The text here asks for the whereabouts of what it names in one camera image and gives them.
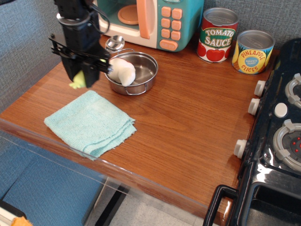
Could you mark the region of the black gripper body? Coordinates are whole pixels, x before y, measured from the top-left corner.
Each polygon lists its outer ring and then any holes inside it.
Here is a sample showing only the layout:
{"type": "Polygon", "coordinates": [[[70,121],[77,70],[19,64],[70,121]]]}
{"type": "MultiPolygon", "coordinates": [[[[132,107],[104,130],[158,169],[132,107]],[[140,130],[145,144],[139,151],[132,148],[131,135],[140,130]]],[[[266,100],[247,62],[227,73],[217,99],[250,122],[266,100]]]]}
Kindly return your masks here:
{"type": "Polygon", "coordinates": [[[92,69],[107,73],[110,53],[100,43],[98,14],[85,14],[82,18],[67,19],[60,14],[56,18],[63,28],[59,34],[51,34],[52,52],[61,58],[86,63],[92,69]]]}

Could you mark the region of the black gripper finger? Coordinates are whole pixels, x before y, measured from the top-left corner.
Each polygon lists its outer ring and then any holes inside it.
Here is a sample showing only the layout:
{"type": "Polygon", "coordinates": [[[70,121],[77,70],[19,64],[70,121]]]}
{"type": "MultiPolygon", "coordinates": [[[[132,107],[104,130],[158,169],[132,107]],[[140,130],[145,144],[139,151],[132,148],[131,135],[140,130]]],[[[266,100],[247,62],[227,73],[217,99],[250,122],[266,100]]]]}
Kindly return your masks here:
{"type": "Polygon", "coordinates": [[[62,57],[63,66],[68,74],[68,77],[73,81],[74,77],[81,70],[81,64],[78,60],[62,57]]]}
{"type": "Polygon", "coordinates": [[[100,71],[96,67],[84,67],[82,69],[87,88],[91,88],[99,80],[100,71]]]}

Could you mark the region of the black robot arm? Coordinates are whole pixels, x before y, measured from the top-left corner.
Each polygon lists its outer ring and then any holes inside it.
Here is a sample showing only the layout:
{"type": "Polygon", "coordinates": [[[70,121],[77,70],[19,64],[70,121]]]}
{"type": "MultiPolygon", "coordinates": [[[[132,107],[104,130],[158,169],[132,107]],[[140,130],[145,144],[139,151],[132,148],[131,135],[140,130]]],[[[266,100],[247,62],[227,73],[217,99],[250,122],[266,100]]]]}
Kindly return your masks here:
{"type": "Polygon", "coordinates": [[[110,54],[99,41],[103,32],[99,16],[106,16],[91,0],[56,0],[56,16],[62,34],[51,34],[52,52],[61,57],[71,81],[83,72],[87,88],[99,80],[101,72],[108,73],[110,54]]]}

